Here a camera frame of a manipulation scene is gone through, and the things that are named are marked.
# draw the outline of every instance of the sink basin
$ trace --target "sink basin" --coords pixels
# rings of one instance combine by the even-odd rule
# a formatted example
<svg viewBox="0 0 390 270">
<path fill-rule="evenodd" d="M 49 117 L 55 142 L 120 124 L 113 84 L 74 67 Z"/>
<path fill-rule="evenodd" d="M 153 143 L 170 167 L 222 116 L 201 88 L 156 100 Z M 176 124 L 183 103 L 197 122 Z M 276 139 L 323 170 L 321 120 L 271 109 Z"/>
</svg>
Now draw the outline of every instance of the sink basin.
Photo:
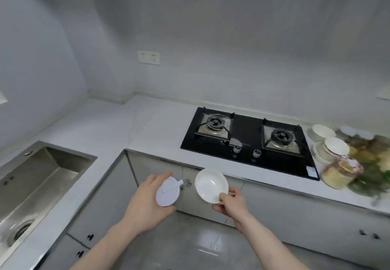
<svg viewBox="0 0 390 270">
<path fill-rule="evenodd" d="M 0 265 L 95 160 L 36 142 L 0 167 Z"/>
</svg>

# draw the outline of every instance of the person's left hand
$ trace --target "person's left hand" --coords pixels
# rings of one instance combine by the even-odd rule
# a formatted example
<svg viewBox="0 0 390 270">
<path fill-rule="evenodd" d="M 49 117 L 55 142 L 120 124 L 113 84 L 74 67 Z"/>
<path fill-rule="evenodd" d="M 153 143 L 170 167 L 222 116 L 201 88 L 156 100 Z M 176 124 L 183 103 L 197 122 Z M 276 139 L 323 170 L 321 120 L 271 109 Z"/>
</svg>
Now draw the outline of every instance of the person's left hand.
<svg viewBox="0 0 390 270">
<path fill-rule="evenodd" d="M 176 210 L 175 206 L 161 207 L 156 201 L 158 188 L 171 175 L 171 172 L 150 175 L 130 200 L 121 222 L 135 230 L 137 235 L 153 229 Z"/>
</svg>

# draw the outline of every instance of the floor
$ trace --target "floor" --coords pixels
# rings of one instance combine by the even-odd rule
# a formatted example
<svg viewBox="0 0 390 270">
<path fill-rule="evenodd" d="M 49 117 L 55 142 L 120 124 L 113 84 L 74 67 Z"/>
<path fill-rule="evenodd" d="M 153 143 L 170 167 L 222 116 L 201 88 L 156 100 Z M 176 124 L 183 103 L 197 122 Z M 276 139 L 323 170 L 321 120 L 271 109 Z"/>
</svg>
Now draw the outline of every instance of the floor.
<svg viewBox="0 0 390 270">
<path fill-rule="evenodd" d="M 366 267 L 287 245 L 310 270 L 363 270 Z M 235 228 L 176 212 L 153 231 L 137 237 L 112 270 L 262 269 Z"/>
</svg>

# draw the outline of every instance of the cabinet door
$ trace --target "cabinet door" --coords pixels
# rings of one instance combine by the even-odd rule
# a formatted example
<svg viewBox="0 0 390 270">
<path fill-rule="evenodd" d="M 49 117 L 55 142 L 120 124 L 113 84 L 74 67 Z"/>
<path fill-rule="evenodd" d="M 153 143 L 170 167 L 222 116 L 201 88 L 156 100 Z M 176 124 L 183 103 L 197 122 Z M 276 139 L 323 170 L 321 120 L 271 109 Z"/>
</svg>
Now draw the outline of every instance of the cabinet door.
<svg viewBox="0 0 390 270">
<path fill-rule="evenodd" d="M 87 252 L 88 248 L 65 235 L 50 251 L 39 270 L 68 270 Z"/>
<path fill-rule="evenodd" d="M 172 172 L 175 179 L 180 180 L 182 178 L 181 165 L 133 152 L 128 152 L 128 156 L 138 184 L 144 182 L 150 174 Z"/>
<path fill-rule="evenodd" d="M 286 243 L 371 267 L 390 262 L 385 217 L 256 183 L 245 183 L 242 193 L 250 212 Z M 383 239 L 372 238 L 373 228 Z"/>
<path fill-rule="evenodd" d="M 68 233 L 92 248 L 107 231 L 118 223 L 137 190 L 133 173 L 124 154 L 92 194 Z"/>
<path fill-rule="evenodd" d="M 206 203 L 198 194 L 195 188 L 195 178 L 199 170 L 183 167 L 183 179 L 189 179 L 192 185 L 183 190 L 178 202 L 177 209 L 198 217 L 206 218 L 218 223 L 226 223 L 227 217 L 212 209 L 211 204 Z M 229 185 L 241 188 L 242 181 L 231 177 L 226 177 Z"/>
</svg>

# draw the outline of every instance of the sink drain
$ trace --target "sink drain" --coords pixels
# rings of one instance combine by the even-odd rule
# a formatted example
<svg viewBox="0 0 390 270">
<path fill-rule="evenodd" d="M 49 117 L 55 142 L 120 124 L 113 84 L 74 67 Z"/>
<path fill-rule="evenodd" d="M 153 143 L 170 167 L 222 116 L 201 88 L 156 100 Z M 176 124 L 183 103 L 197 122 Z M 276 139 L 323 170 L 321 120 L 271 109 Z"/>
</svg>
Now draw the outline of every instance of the sink drain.
<svg viewBox="0 0 390 270">
<path fill-rule="evenodd" d="M 12 244 L 14 244 L 15 241 L 17 241 L 23 235 L 23 233 L 27 231 L 33 222 L 34 220 L 29 220 L 17 227 L 8 238 L 8 246 L 11 247 Z"/>
</svg>

